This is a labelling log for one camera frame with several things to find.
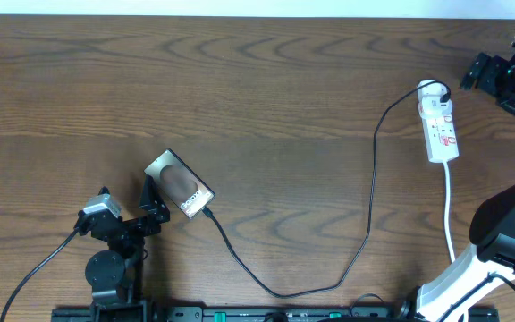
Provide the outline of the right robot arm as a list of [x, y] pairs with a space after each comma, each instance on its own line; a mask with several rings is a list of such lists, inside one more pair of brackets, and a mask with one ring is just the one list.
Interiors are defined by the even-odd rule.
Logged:
[[[515, 54], [479, 54], [460, 88], [477, 87], [515, 115]], [[515, 292], [515, 184], [484, 201], [469, 228], [467, 248], [435, 280], [419, 286], [399, 317], [411, 321], [457, 321], [501, 284]]]

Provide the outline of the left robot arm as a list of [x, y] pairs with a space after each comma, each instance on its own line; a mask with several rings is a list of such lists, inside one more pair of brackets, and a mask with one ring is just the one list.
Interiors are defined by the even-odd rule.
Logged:
[[139, 198], [142, 217], [124, 220], [122, 207], [104, 187], [89, 199], [75, 224], [79, 235], [106, 242], [108, 249], [91, 257], [85, 277], [92, 288], [92, 321], [156, 321], [158, 309], [145, 299], [145, 239], [161, 232], [170, 212], [159, 195], [152, 176], [145, 177]]

